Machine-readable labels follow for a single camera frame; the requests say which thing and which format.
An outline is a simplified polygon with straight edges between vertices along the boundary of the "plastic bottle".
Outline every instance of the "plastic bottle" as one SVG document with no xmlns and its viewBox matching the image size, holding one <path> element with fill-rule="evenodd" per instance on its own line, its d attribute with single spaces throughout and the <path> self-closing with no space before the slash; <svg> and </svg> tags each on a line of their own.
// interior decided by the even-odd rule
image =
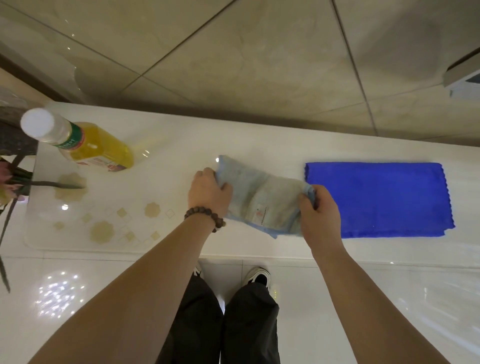
<svg viewBox="0 0 480 364">
<path fill-rule="evenodd" d="M 133 155 L 126 144 L 91 122 L 73 123 L 37 108 L 27 111 L 20 125 L 27 135 L 56 146 L 64 157 L 78 164 L 111 172 L 133 166 Z"/>
</svg>

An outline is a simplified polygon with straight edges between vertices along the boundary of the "flower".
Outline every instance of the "flower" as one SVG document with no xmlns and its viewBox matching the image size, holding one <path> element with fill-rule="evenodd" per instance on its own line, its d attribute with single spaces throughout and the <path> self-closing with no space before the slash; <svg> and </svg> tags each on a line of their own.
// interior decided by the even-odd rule
<svg viewBox="0 0 480 364">
<path fill-rule="evenodd" d="M 22 187 L 21 184 L 7 184 L 6 182 L 12 178 L 12 174 L 8 169 L 8 162 L 0 162 L 0 206 L 8 204 L 12 199 L 17 198 L 15 191 Z M 23 201 L 22 196 L 18 196 L 19 201 Z"/>
</svg>

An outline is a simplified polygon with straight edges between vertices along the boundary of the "blue microfiber towel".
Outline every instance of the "blue microfiber towel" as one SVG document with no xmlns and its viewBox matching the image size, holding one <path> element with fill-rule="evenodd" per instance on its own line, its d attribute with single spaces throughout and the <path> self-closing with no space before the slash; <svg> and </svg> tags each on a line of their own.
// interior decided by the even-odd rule
<svg viewBox="0 0 480 364">
<path fill-rule="evenodd" d="M 342 238 L 436 237 L 455 227 L 438 163 L 307 163 L 305 180 L 330 191 Z"/>
<path fill-rule="evenodd" d="M 297 198 L 304 193 L 313 206 L 312 186 L 304 181 L 273 176 L 227 156 L 219 156 L 215 177 L 219 186 L 226 182 L 233 186 L 227 218 L 242 221 L 273 238 L 301 235 Z"/>
</svg>

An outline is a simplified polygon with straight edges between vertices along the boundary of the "black pants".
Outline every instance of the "black pants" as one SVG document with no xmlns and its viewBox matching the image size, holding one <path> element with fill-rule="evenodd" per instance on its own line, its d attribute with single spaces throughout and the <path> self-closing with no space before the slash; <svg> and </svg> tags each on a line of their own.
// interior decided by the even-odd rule
<svg viewBox="0 0 480 364">
<path fill-rule="evenodd" d="M 225 308 L 192 276 L 156 364 L 279 364 L 278 304 L 260 283 L 240 288 Z"/>
</svg>

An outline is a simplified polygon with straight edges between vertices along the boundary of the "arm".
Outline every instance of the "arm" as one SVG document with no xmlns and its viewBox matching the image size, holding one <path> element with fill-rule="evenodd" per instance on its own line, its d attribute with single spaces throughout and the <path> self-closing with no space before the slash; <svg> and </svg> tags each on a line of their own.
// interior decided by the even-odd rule
<svg viewBox="0 0 480 364">
<path fill-rule="evenodd" d="M 198 171 L 189 208 L 227 213 L 230 185 Z M 167 337 L 200 251 L 215 227 L 204 214 L 184 220 L 66 321 L 31 359 L 39 363 L 152 364 Z"/>
<path fill-rule="evenodd" d="M 317 210 L 300 195 L 301 228 L 359 364 L 448 364 L 348 255 L 340 213 L 330 193 L 314 186 Z"/>
</svg>

